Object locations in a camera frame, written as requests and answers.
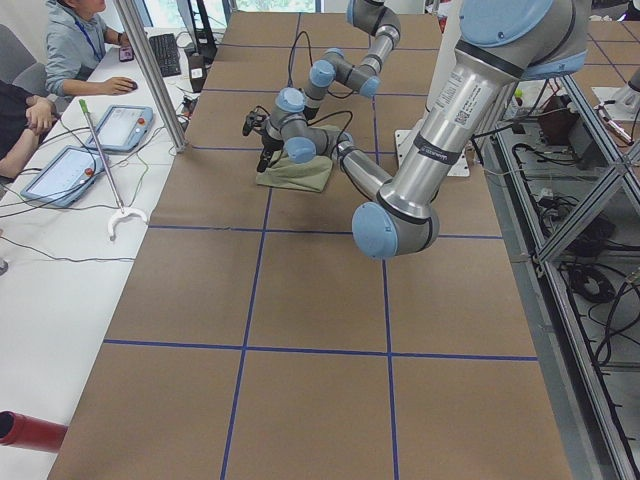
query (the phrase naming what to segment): red object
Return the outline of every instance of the red object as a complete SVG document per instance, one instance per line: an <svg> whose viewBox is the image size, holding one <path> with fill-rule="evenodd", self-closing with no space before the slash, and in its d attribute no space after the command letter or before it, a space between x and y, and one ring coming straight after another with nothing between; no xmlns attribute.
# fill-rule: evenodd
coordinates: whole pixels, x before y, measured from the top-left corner
<svg viewBox="0 0 640 480"><path fill-rule="evenodd" d="M444 29L447 26L447 17L438 17L438 24L440 25L440 33L444 33Z"/></svg>
<svg viewBox="0 0 640 480"><path fill-rule="evenodd" d="M0 445L57 453L66 433L65 425L20 413L0 413Z"/></svg>

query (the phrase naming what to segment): label sticker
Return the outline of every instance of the label sticker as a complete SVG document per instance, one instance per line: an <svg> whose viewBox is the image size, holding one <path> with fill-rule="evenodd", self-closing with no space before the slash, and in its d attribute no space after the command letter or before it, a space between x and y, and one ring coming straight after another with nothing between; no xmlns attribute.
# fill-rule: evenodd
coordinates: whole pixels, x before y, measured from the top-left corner
<svg viewBox="0 0 640 480"><path fill-rule="evenodd" d="M484 111L493 90L477 82L464 83L464 79L452 72L442 89L436 105L445 111L445 118L456 125L470 129Z"/></svg>

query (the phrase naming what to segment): white desk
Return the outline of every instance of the white desk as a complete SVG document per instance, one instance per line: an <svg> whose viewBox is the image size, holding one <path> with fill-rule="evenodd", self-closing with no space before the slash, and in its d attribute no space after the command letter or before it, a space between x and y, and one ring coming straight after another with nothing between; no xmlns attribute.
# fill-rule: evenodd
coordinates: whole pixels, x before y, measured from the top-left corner
<svg viewBox="0 0 640 480"><path fill-rule="evenodd" d="M165 79L176 108L184 95L179 88L191 91L184 55L182 60L182 75ZM94 122L97 123L112 104L150 106L155 116L143 139L146 142L163 121L137 62L119 63L117 49L110 50L91 80L103 81L112 76L130 77L139 88L117 97L84 97ZM70 129L86 126L77 99L62 120ZM58 124L49 136L64 131ZM88 135L79 134L83 140ZM78 145L78 142L66 135L44 145L27 168L43 167L65 145ZM140 152L149 169L133 206L148 215L158 201L174 153L164 129ZM114 164L124 156L111 155L110 158ZM144 171L145 165L135 156L125 166L112 168L126 204L131 202ZM19 192L30 178L23 175L10 188ZM3 218L29 208L24 204L13 205L17 202L18 198L9 192L0 201L3 235L55 257L135 258L147 229L139 218L121 221L116 226L116 240L109 241L107 222L114 210L108 208L36 209ZM104 175L73 206L99 204L115 205ZM0 411L10 410L69 424L133 264L131 261L53 261L2 239L0 258L9 263L9 271L0 276ZM0 447L0 478L44 479L54 460L55 455L50 453Z"/></svg>

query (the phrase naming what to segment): robotic arm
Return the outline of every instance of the robotic arm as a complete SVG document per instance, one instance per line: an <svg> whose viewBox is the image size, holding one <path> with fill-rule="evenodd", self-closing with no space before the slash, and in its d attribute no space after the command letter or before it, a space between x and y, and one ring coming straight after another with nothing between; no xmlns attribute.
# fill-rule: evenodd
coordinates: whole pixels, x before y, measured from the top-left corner
<svg viewBox="0 0 640 480"><path fill-rule="evenodd" d="M340 49L330 48L312 65L302 92L285 88L278 94L271 115L257 109L247 115L242 134L247 136L255 131L262 137L258 172L263 172L273 154L283 147L292 161L305 163L316 155L330 155L338 140L351 139L348 134L310 128L307 122L315 118L333 82L367 98L376 94L380 86L378 74L400 41L400 21L384 2L375 0L351 0L347 21L374 37L360 65L349 63Z"/></svg>
<svg viewBox="0 0 640 480"><path fill-rule="evenodd" d="M372 4L384 9L370 0L352 0L348 18L349 12L359 12L360 3L367 9ZM276 114L266 120L267 131L274 138L281 135L294 161L308 161L316 151L328 152L371 200L356 210L352 221L354 239L365 254L385 259L419 252L438 236L439 222L431 200L499 91L518 80L567 75L580 69L586 58L590 13L589 0L465 2L460 11L462 37L455 47L456 66L395 177L369 159L346 134L327 139L325 148L324 139L306 126L301 92L295 106L276 102ZM293 92L284 89L279 99L293 98ZM295 129L289 122L295 122Z"/></svg>

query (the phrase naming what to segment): green cloth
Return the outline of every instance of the green cloth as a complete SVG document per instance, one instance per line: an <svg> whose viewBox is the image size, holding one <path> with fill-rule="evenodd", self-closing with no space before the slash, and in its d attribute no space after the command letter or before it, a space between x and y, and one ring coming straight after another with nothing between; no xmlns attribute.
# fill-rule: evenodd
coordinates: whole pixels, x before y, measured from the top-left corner
<svg viewBox="0 0 640 480"><path fill-rule="evenodd" d="M256 183L265 187L289 188L320 193L324 190L333 162L329 157L316 156L307 163L293 163L285 154L264 172L256 175Z"/></svg>

